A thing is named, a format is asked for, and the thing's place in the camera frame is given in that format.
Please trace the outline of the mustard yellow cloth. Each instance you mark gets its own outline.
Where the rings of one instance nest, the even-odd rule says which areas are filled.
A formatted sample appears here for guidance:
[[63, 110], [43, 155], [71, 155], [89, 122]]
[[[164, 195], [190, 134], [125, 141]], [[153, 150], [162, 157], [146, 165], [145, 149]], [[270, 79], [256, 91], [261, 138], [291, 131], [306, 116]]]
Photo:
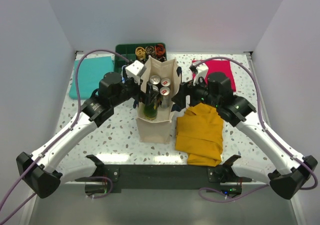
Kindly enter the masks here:
[[214, 107], [190, 106], [177, 118], [175, 149], [188, 155], [188, 165], [216, 167], [222, 162], [223, 125]]

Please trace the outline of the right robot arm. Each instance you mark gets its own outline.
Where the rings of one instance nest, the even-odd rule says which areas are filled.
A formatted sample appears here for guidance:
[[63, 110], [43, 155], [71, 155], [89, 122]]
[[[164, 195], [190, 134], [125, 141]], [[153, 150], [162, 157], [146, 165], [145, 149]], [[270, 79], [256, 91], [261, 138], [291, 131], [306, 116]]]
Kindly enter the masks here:
[[230, 182], [248, 178], [269, 185], [283, 199], [290, 200], [311, 177], [318, 161], [311, 155], [304, 156], [287, 143], [279, 146], [282, 139], [259, 120], [256, 108], [244, 97], [235, 95], [230, 79], [222, 72], [214, 72], [207, 79], [190, 80], [179, 86], [171, 99], [181, 109], [199, 103], [216, 108], [218, 115], [227, 123], [249, 137], [269, 158], [270, 165], [259, 165], [240, 155], [233, 155], [222, 165], [219, 172]]

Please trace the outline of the red tab can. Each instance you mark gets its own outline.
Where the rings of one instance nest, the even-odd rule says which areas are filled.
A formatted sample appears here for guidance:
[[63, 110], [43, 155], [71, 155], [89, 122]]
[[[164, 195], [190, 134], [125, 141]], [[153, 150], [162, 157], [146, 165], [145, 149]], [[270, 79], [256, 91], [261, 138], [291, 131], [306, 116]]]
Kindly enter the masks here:
[[171, 87], [171, 80], [169, 78], [163, 78], [160, 81], [162, 87], [170, 88]]
[[160, 91], [160, 107], [166, 109], [170, 105], [170, 93], [171, 90], [169, 87], [163, 86]]

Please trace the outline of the silver top can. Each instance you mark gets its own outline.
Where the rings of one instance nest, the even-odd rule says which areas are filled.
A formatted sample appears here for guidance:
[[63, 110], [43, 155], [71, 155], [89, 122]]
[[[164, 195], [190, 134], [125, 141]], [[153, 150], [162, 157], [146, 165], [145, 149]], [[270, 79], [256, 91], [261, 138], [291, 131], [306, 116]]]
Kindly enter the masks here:
[[157, 75], [152, 75], [149, 77], [149, 82], [154, 86], [159, 86], [161, 84], [161, 78]]

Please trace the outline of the black white rolled tie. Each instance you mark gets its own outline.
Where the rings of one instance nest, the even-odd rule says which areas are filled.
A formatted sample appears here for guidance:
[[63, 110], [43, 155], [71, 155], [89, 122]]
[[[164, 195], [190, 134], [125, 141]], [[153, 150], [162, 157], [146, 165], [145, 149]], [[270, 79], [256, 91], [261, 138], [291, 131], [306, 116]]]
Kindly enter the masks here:
[[145, 60], [145, 59], [137, 59], [137, 61], [139, 61], [139, 62], [142, 63], [142, 64], [145, 64], [145, 63], [146, 63], [146, 60]]

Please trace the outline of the green glass bottle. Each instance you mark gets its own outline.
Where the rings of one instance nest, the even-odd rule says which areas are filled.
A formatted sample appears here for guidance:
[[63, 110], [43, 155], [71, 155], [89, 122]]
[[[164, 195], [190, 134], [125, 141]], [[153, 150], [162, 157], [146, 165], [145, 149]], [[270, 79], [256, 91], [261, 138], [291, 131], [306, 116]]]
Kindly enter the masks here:
[[155, 106], [147, 106], [147, 104], [144, 106], [143, 114], [146, 119], [148, 120], [155, 120], [158, 115], [158, 107]]

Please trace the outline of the green compartment tray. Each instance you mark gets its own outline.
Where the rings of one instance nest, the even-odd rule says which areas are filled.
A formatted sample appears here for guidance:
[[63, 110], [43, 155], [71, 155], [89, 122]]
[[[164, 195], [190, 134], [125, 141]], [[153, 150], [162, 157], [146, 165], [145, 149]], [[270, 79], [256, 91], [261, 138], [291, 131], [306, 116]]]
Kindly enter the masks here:
[[[146, 48], [146, 46], [154, 46], [156, 44], [164, 44], [162, 42], [153, 42], [153, 43], [130, 43], [130, 44], [118, 44], [115, 47], [115, 52], [122, 55], [123, 57], [125, 57], [126, 59], [130, 60], [131, 62], [137, 60], [136, 58], [136, 54], [135, 54], [135, 50], [137, 47], [143, 47]], [[166, 45], [165, 46], [165, 54], [164, 57], [166, 57], [167, 60], [167, 49], [166, 49]], [[147, 62], [147, 60], [149, 59], [149, 57], [146, 56], [145, 58], [145, 62]]]

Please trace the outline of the brown pink rolled tie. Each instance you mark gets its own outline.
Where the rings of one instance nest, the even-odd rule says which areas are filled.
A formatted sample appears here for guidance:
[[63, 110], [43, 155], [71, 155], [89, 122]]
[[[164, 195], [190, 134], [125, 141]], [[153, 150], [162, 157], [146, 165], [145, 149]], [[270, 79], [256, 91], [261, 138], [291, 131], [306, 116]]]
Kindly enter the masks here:
[[167, 61], [167, 58], [165, 56], [162, 56], [162, 57], [159, 57], [158, 60], [161, 62], [165, 62]]

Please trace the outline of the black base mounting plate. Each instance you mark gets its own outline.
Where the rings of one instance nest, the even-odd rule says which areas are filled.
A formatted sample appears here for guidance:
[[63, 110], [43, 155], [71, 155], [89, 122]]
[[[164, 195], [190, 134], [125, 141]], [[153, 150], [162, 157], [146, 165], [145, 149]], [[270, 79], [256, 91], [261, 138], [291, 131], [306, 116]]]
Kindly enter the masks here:
[[227, 183], [236, 183], [233, 194], [240, 193], [241, 182], [251, 182], [250, 178], [228, 174], [221, 166], [207, 167], [194, 165], [128, 165], [106, 164], [98, 167], [93, 175], [84, 175], [77, 182], [95, 183], [86, 185], [88, 195], [110, 189], [110, 183], [100, 177], [109, 178], [112, 192], [122, 190], [198, 190], [203, 187], [227, 190]]

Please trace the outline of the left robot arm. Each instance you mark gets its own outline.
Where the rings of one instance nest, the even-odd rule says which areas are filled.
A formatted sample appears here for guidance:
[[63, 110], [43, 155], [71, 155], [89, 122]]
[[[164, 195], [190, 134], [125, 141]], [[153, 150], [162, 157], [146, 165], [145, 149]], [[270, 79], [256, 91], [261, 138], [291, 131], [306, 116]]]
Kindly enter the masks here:
[[104, 163], [91, 155], [92, 163], [59, 172], [63, 158], [87, 135], [99, 128], [113, 114], [114, 108], [133, 98], [146, 105], [157, 100], [159, 91], [150, 82], [141, 91], [142, 79], [128, 78], [116, 72], [106, 73], [99, 87], [87, 99], [72, 120], [45, 145], [31, 154], [22, 152], [16, 158], [23, 181], [44, 199], [64, 183], [84, 178], [99, 181], [104, 175]]

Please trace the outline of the orange black rolled tie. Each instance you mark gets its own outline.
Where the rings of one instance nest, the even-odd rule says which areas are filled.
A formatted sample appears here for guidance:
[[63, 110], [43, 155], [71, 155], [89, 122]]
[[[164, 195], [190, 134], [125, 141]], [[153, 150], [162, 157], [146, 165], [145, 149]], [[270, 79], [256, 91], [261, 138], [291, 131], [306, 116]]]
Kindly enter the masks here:
[[155, 45], [155, 54], [158, 58], [163, 57], [165, 55], [165, 53], [166, 53], [166, 49], [165, 49], [164, 44], [158, 43]]

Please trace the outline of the yellow rolled tie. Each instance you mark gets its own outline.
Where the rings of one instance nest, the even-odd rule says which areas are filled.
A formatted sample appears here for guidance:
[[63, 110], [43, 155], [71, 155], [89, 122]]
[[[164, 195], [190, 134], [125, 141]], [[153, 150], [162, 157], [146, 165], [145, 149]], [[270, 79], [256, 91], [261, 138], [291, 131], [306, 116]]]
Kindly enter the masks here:
[[135, 49], [135, 55], [138, 60], [144, 60], [146, 58], [146, 49], [144, 47], [137, 47]]

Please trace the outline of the beige canvas tote bag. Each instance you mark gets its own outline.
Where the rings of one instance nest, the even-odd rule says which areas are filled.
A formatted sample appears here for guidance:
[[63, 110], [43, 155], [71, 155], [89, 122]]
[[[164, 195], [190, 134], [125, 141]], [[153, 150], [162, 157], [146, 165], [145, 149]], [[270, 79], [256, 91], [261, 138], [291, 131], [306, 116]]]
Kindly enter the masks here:
[[[143, 73], [141, 79], [141, 91], [146, 92], [147, 82], [153, 75], [160, 78], [168, 78], [171, 81], [170, 97], [172, 98], [179, 91], [179, 86], [182, 81], [182, 75], [178, 75], [179, 68], [176, 59], [160, 62], [153, 57], [150, 57], [145, 63], [146, 71]], [[174, 112], [172, 107], [175, 103], [170, 102], [168, 108], [159, 107], [157, 116], [154, 120], [149, 120], [144, 115], [145, 105], [140, 102], [137, 109], [137, 128], [140, 136], [140, 141], [146, 143], [168, 144], [170, 142], [170, 133], [172, 128], [172, 119]]]

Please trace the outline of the brown patterned rolled tie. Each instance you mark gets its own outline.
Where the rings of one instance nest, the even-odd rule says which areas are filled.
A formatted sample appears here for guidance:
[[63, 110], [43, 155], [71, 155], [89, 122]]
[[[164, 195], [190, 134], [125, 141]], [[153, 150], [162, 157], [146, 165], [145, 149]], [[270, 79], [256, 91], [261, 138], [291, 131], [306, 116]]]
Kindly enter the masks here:
[[146, 53], [146, 56], [147, 56], [147, 57], [149, 57], [149, 56], [151, 56], [151, 57], [153, 57], [153, 58], [156, 57], [156, 49], [155, 49], [154, 46], [151, 46], [151, 45], [146, 46], [146, 47], [145, 47], [145, 53]]

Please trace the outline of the teal folded cloth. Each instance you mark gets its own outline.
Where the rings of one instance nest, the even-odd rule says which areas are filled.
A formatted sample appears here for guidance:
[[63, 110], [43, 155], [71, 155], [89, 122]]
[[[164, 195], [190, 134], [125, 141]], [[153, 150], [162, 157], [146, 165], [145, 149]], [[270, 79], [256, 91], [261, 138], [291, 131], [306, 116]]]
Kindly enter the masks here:
[[77, 76], [80, 99], [90, 98], [92, 92], [99, 87], [99, 82], [104, 75], [113, 71], [114, 63], [110, 56], [85, 58]]

